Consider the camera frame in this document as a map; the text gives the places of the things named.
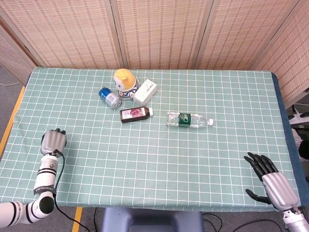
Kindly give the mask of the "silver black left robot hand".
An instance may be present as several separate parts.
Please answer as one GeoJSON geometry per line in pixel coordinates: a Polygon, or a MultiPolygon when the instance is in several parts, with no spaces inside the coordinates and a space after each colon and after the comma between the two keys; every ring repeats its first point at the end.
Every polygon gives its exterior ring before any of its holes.
{"type": "Polygon", "coordinates": [[[60,153],[63,153],[64,147],[67,143],[67,136],[65,130],[60,130],[59,128],[55,130],[48,130],[41,140],[41,153],[45,155],[60,157],[59,153],[55,153],[57,150],[60,153]]]}

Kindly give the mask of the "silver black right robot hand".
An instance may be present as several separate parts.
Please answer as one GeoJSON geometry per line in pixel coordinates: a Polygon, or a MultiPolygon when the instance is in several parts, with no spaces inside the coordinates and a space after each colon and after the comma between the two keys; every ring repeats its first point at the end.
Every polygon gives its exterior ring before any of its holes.
{"type": "Polygon", "coordinates": [[[271,204],[280,211],[287,211],[297,206],[299,197],[270,158],[249,152],[244,159],[253,168],[267,194],[267,196],[259,196],[246,189],[246,193],[253,200],[271,204]]]}

